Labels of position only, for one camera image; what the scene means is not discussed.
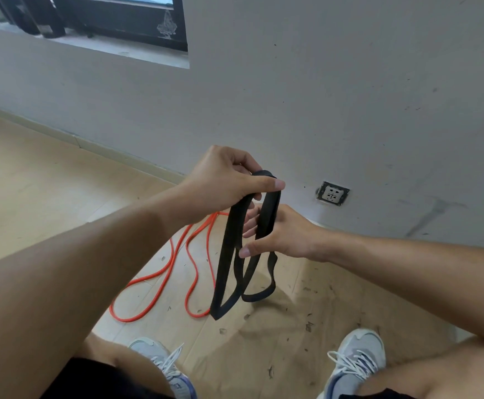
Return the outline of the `person's right hand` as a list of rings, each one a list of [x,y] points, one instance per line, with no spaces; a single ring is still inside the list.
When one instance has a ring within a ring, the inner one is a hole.
[[[245,216],[243,234],[256,234],[257,222],[263,217],[263,205],[251,208]],[[269,234],[278,234],[278,250],[275,253],[321,263],[332,262],[328,244],[330,230],[307,220],[288,205],[278,206]]]

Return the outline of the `person's left hand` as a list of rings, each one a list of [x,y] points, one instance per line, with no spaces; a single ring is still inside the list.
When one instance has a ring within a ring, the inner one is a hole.
[[[244,150],[212,146],[192,172],[174,188],[174,218],[182,226],[239,202],[239,176],[257,175],[262,167]]]

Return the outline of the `black resistance band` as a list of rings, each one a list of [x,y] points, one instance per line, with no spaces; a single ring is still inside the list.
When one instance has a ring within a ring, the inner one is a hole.
[[[264,238],[272,233],[274,223],[277,218],[280,197],[280,191],[266,194],[262,203],[259,221],[257,223],[257,230],[255,234],[256,239]],[[278,257],[275,252],[269,252],[267,259],[267,270],[271,277],[270,285],[256,294],[245,293],[253,275],[256,272],[260,259],[260,254],[252,256],[250,262],[245,268],[245,259],[239,256],[239,251],[242,248],[242,234],[245,223],[245,215],[249,210],[249,206],[253,198],[254,194],[246,195],[243,199],[232,206],[227,217],[225,233],[219,255],[216,283],[210,306],[210,315],[216,321],[225,316],[225,314],[232,309],[239,299],[242,299],[244,302],[248,303],[256,303],[270,297],[276,289],[274,269]],[[232,295],[226,300],[225,303],[222,303],[231,265],[236,280],[236,286]]]

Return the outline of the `person's left forearm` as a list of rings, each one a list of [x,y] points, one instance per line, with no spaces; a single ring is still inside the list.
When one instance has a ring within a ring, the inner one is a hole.
[[[174,188],[0,260],[0,399],[41,398],[111,301],[182,227]]]

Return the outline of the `person's right forearm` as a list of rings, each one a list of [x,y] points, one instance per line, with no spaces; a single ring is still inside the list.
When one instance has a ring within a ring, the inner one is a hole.
[[[325,231],[331,262],[484,338],[484,248]]]

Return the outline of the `orange resistance band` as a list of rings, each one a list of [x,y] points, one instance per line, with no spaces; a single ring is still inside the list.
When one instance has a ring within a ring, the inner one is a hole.
[[[215,271],[212,267],[212,260],[211,260],[211,255],[210,255],[210,251],[209,251],[209,243],[210,243],[212,229],[215,225],[216,220],[218,219],[218,217],[228,216],[228,214],[229,213],[225,212],[225,211],[215,212],[215,213],[211,214],[209,217],[207,217],[202,222],[202,224],[200,224],[199,227],[196,228],[196,229],[192,229],[193,224],[186,226],[186,228],[184,228],[181,236],[179,237],[177,244],[174,244],[173,239],[170,238],[169,239],[169,245],[170,245],[170,249],[171,249],[171,255],[169,257],[167,264],[164,265],[160,270],[158,270],[154,273],[133,279],[125,287],[125,289],[127,289],[127,288],[130,288],[130,287],[132,287],[136,284],[139,284],[139,283],[142,283],[142,282],[147,282],[151,279],[156,279],[160,276],[163,276],[164,278],[162,279],[160,287],[158,288],[158,290],[157,290],[156,294],[154,295],[152,301],[139,314],[131,316],[131,317],[127,317],[127,318],[122,318],[119,315],[117,315],[117,313],[115,311],[116,300],[113,300],[111,305],[108,308],[108,312],[109,312],[110,316],[114,320],[116,320],[120,323],[133,323],[133,322],[136,322],[136,321],[144,318],[145,315],[147,315],[152,310],[152,308],[157,304],[159,298],[161,297],[162,293],[164,292],[166,285],[171,278],[175,263],[178,259],[179,250],[182,247],[185,248],[187,257],[191,261],[191,263],[194,267],[194,279],[193,279],[192,284],[190,285],[190,287],[189,287],[189,289],[188,289],[188,291],[185,295],[185,299],[184,299],[185,311],[190,317],[195,318],[195,319],[203,318],[203,317],[210,315],[210,313],[211,313],[210,308],[208,308],[204,311],[198,312],[198,313],[193,313],[189,309],[189,300],[190,300],[190,298],[191,298],[191,296],[192,296],[192,294],[193,294],[193,292],[194,292],[194,290],[197,286],[197,283],[199,281],[199,269],[197,267],[197,263],[195,262],[192,254],[190,253],[189,246],[190,246],[190,243],[195,239],[196,236],[201,234],[204,230],[207,231],[206,242],[205,242],[206,260],[208,262],[209,269],[210,269],[210,272],[211,272],[212,285],[215,287],[216,286],[216,274],[215,274]]]

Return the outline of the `person's left grey sneaker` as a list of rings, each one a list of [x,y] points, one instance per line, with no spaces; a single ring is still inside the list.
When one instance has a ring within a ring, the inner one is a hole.
[[[132,341],[128,347],[147,357],[163,373],[176,399],[198,399],[196,389],[189,377],[181,372],[176,365],[183,345],[169,352],[161,342],[147,337],[139,337]]]

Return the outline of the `person's grey sneaker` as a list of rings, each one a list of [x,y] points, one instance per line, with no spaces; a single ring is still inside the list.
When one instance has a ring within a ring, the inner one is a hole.
[[[387,365],[381,337],[376,331],[366,328],[350,332],[339,348],[328,351],[327,355],[335,363],[335,368],[316,399],[355,395],[361,384]]]
[[[176,365],[183,345],[169,352],[161,342],[147,337],[139,337],[132,341],[128,347],[147,357],[163,373],[176,399],[198,399],[196,389],[189,377],[181,372]]]

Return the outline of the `person's right grey sneaker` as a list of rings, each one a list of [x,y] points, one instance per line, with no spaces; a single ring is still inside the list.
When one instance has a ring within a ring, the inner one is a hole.
[[[387,365],[381,337],[376,331],[366,328],[350,332],[339,348],[328,351],[327,355],[335,363],[335,368],[316,399],[355,395],[361,384]]]

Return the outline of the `person's left leg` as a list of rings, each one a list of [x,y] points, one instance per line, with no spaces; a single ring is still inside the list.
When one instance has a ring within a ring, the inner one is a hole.
[[[175,399],[162,371],[150,359],[124,345],[106,341],[90,333],[73,357],[113,366],[145,388]]]

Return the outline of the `person's leg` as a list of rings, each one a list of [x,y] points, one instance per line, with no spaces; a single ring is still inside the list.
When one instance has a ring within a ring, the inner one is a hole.
[[[443,354],[384,369],[355,394],[387,388],[415,399],[484,399],[484,339],[472,337]]]
[[[150,359],[124,345],[106,341],[90,333],[73,357],[113,366],[145,388],[175,399],[162,371]]]

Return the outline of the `grey window sill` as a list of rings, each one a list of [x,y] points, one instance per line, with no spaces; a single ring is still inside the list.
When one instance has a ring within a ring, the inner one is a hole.
[[[15,34],[16,37],[23,39],[37,39],[39,44],[45,43],[49,45],[53,43],[55,45],[67,45],[92,52],[105,53],[163,66],[182,69],[190,68],[190,60],[187,52],[142,44],[136,41],[114,39],[102,35],[88,37],[72,29],[66,29],[64,37],[49,39],[42,35],[29,35],[17,26],[8,23],[0,23],[0,31]]]

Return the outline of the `person's black shorts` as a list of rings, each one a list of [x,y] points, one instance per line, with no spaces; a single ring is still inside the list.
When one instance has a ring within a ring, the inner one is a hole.
[[[72,358],[40,399],[172,399],[105,363]]]

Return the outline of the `person's right leg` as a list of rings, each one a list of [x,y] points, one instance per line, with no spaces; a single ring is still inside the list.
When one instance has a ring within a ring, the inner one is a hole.
[[[472,337],[443,354],[384,369],[355,394],[387,388],[415,399],[484,399],[484,339]]]

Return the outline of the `white wall socket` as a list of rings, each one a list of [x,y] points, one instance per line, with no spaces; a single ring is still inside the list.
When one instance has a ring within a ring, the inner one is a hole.
[[[351,190],[334,183],[323,181],[316,191],[316,199],[335,206],[342,206]]]

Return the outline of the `black window frame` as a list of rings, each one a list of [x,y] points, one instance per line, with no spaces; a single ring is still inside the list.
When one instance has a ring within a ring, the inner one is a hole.
[[[88,33],[187,52],[183,0],[69,0]]]

